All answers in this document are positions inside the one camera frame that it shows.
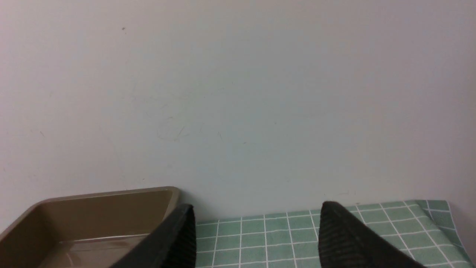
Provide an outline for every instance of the brown rectangular container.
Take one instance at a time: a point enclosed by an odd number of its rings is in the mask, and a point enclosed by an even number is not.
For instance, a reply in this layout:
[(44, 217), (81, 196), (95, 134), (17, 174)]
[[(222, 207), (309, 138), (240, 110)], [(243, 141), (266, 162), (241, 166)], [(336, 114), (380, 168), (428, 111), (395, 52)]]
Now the brown rectangular container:
[(41, 201), (0, 234), (0, 267), (109, 267), (172, 212), (179, 195), (158, 187)]

